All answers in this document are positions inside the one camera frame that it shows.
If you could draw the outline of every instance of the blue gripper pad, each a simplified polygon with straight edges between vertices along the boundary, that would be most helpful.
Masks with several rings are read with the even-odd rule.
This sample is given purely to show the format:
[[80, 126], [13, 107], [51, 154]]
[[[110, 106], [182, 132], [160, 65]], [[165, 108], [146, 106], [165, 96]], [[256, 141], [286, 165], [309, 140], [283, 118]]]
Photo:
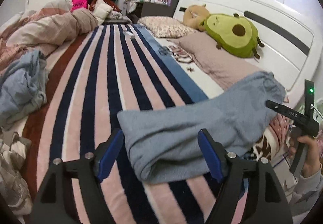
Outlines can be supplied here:
[[226, 150], [222, 144], [215, 142], [206, 129], [199, 131], [197, 141], [209, 167], [211, 176], [222, 183], [228, 175], [229, 168], [225, 158]]
[[123, 132], [115, 129], [108, 141], [101, 143], [95, 150], [93, 171], [100, 183], [109, 176], [123, 145], [123, 139]]

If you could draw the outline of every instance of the hand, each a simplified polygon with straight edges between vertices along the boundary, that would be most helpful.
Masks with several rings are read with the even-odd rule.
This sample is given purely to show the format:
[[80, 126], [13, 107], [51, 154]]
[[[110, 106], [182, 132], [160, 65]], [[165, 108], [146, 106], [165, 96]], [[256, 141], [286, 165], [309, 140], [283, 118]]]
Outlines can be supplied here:
[[[317, 140], [313, 137], [310, 137], [310, 136], [300, 136], [297, 138], [297, 140], [300, 143], [303, 143], [303, 144], [306, 144], [309, 146], [309, 149], [307, 152], [307, 157], [306, 157], [304, 167], [303, 167], [302, 175], [305, 178], [311, 177], [312, 175], [316, 174], [317, 171], [319, 171], [321, 168]], [[294, 147], [295, 142], [291, 138], [289, 140], [289, 143], [290, 143], [289, 157], [292, 158], [296, 154], [296, 149]]]

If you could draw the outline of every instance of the silver bolt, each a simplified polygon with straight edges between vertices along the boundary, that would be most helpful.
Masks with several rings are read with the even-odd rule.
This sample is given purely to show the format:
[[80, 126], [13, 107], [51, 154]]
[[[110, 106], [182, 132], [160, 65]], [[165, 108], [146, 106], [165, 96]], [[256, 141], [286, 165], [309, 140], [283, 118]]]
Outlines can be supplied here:
[[91, 159], [92, 157], [94, 157], [94, 154], [91, 152], [85, 154], [86, 159]]
[[267, 164], [269, 161], [268, 161], [268, 159], [267, 158], [265, 158], [265, 157], [262, 157], [261, 159], [260, 159], [260, 161], [263, 163], [263, 164]]
[[58, 165], [58, 164], [60, 164], [61, 162], [62, 162], [62, 160], [61, 160], [60, 158], [55, 158], [55, 159], [53, 160], [54, 165]]
[[229, 152], [228, 154], [228, 157], [229, 158], [235, 158], [237, 155], [235, 154], [235, 153], [233, 153], [233, 152]]

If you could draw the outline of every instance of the star print sleeve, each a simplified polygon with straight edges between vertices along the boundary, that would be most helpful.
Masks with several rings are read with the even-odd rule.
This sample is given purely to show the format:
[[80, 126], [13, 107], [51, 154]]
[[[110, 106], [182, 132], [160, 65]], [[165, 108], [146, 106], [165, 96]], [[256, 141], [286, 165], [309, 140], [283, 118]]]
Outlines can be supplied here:
[[300, 215], [311, 210], [316, 203], [323, 188], [323, 176], [321, 169], [311, 177], [299, 177], [292, 199], [290, 200], [290, 209], [293, 216]]

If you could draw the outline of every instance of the headboard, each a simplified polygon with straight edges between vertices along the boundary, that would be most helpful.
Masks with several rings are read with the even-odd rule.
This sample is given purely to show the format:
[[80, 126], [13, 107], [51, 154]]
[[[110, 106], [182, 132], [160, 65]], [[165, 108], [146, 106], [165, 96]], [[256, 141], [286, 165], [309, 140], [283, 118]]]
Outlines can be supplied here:
[[319, 64], [323, 40], [319, 27], [310, 19], [275, 0], [180, 0], [173, 18], [183, 20], [190, 5], [206, 4], [210, 13], [238, 13], [251, 20], [265, 44], [257, 59], [246, 59], [274, 73], [286, 88], [294, 108], [304, 94], [304, 80], [311, 80]]

